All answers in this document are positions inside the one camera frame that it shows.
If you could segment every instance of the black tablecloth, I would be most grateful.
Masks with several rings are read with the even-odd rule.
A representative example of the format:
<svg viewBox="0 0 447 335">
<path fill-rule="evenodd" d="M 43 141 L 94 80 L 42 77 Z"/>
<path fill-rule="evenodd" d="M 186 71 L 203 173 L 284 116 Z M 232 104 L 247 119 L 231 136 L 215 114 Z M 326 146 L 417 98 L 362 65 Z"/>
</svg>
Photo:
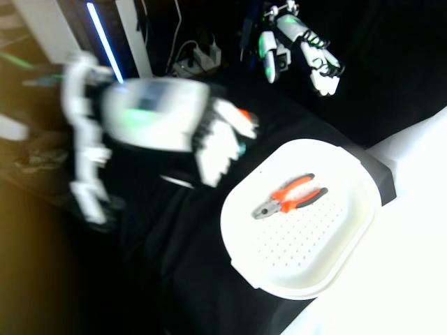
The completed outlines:
<svg viewBox="0 0 447 335">
<path fill-rule="evenodd" d="M 169 184 L 151 173 L 150 157 L 129 163 L 116 151 L 104 179 L 110 193 L 127 203 L 119 228 L 122 257 L 144 291 L 147 322 L 154 328 L 172 335 L 278 335 L 310 301 L 254 290 L 231 267 L 220 233 L 228 193 L 275 149 L 299 138 L 326 141 L 357 156 L 384 204 L 395 197 L 393 178 L 386 166 L 264 81 L 234 73 L 213 81 L 227 88 L 234 104 L 258 115 L 257 143 L 215 189 Z"/>
</svg>

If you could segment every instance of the orange-handled pliers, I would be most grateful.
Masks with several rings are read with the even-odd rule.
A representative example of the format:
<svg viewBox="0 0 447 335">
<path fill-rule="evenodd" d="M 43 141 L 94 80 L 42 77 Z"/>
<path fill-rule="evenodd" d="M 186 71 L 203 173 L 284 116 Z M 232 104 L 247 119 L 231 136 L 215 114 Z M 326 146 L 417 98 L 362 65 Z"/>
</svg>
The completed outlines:
<svg viewBox="0 0 447 335">
<path fill-rule="evenodd" d="M 306 174 L 305 176 L 301 176 L 287 183 L 281 189 L 275 191 L 272 194 L 272 197 L 267 202 L 264 202 L 261 206 L 259 206 L 254 211 L 253 217 L 255 219 L 267 218 L 268 216 L 271 216 L 279 211 L 282 211 L 283 213 L 288 213 L 292 209 L 303 208 L 309 206 L 310 204 L 313 204 L 315 201 L 320 199 L 323 195 L 325 195 L 328 192 L 328 189 L 326 187 L 315 190 L 311 192 L 309 195 L 306 195 L 305 197 L 297 200 L 288 200 L 288 201 L 284 200 L 286 199 L 289 192 L 291 192 L 298 186 L 301 186 L 311 181 L 314 177 L 315 174 L 309 173 Z"/>
</svg>

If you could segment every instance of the blue light strip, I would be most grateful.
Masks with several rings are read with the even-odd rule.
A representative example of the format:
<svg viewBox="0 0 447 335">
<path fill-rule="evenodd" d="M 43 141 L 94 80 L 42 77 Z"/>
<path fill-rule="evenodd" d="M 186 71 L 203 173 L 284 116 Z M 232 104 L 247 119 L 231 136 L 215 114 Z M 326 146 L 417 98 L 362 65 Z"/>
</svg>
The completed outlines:
<svg viewBox="0 0 447 335">
<path fill-rule="evenodd" d="M 101 39 L 105 53 L 107 54 L 107 57 L 109 58 L 110 65 L 112 66 L 112 68 L 115 72 L 115 75 L 117 76 L 118 82 L 120 84 L 122 84 L 124 81 L 123 81 L 123 77 L 121 75 L 121 71 L 119 70 L 115 56 L 113 55 L 112 49 L 110 48 L 109 41 L 107 40 L 107 36 L 105 35 L 103 25 L 101 24 L 101 21 L 99 20 L 99 16 L 98 16 L 98 13 L 96 12 L 95 5 L 92 4 L 91 2 L 87 2 L 87 9 L 89 10 L 90 17 L 93 20 L 96 31 L 98 32 L 99 38 Z"/>
</svg>

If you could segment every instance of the white plastic tray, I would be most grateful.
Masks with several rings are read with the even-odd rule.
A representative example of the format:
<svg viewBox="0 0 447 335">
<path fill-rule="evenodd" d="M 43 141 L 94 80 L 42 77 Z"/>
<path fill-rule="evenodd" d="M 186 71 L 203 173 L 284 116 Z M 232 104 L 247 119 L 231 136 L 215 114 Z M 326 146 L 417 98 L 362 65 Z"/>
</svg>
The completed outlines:
<svg viewBox="0 0 447 335">
<path fill-rule="evenodd" d="M 314 204 L 255 220 L 252 212 L 288 180 L 315 179 L 291 198 L 328 188 Z M 381 207 L 379 190 L 359 160 L 316 140 L 284 144 L 228 195 L 221 213 L 232 266 L 254 287 L 287 299 L 318 296 L 334 281 Z"/>
</svg>

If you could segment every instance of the green light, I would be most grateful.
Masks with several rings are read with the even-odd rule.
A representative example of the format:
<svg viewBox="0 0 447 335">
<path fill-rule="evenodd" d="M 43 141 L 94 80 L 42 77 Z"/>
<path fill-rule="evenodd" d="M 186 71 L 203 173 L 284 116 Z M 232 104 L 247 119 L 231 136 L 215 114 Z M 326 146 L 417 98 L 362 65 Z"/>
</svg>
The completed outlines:
<svg viewBox="0 0 447 335">
<path fill-rule="evenodd" d="M 259 44 L 259 57 L 264 58 L 264 56 L 265 56 L 264 55 L 264 41 L 263 41 L 262 37 L 259 38 L 258 44 Z"/>
<path fill-rule="evenodd" d="M 124 114 L 124 123 L 127 126 L 132 127 L 146 126 L 147 124 L 150 124 L 155 117 L 156 113 L 150 110 L 129 109 L 126 110 L 126 113 Z"/>
<path fill-rule="evenodd" d="M 23 59 L 20 59 L 19 57 L 7 54 L 6 52 L 0 52 L 0 57 L 3 57 L 7 61 L 10 61 L 11 63 L 21 68 L 26 68 L 27 70 L 32 70 L 34 68 L 34 65 L 28 63 L 27 61 L 24 61 Z"/>
<path fill-rule="evenodd" d="M 294 17 L 286 17 L 286 19 L 284 20 L 285 23 L 296 23 L 297 20 Z"/>
</svg>

